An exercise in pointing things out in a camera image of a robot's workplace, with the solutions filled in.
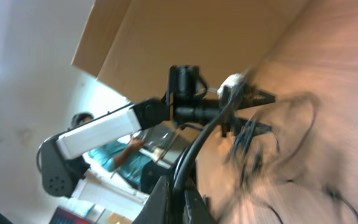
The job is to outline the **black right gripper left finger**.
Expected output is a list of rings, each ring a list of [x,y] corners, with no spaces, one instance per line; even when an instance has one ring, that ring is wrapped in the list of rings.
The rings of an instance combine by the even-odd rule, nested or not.
[[[132,224],[166,224],[170,206],[170,181],[162,176]]]

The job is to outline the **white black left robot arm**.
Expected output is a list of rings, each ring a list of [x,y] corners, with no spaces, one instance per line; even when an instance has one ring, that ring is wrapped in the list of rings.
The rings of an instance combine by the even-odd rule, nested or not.
[[[208,85],[197,66],[173,65],[168,73],[168,86],[161,98],[150,98],[118,108],[100,118],[81,124],[46,139],[39,147],[42,186],[54,197],[71,197],[77,184],[85,179],[90,166],[82,155],[123,136],[172,121],[180,129],[192,124],[203,126],[194,143],[177,165],[173,191],[183,191],[201,147],[215,129],[239,134],[243,118],[235,118],[237,110],[275,102],[275,95],[247,83],[247,75],[237,76],[233,86],[223,86],[217,100],[207,99]]]

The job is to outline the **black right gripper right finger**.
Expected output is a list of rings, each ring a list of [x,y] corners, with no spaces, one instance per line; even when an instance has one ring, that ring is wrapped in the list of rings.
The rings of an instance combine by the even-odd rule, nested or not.
[[[185,199],[183,222],[185,224],[217,224],[192,180],[187,180],[183,193]]]

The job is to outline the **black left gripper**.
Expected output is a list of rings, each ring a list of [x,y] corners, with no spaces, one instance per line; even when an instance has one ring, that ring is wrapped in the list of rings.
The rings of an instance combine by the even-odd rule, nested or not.
[[[229,132],[234,136],[240,133],[252,133],[253,136],[267,134],[272,131],[272,127],[255,120],[237,118],[235,113],[238,106],[237,95],[240,88],[238,86],[229,87],[224,85],[219,94],[219,114],[221,115],[221,136],[226,137]],[[257,88],[255,85],[246,84],[244,96],[238,109],[246,109],[255,106],[267,105],[275,102],[275,95]]]

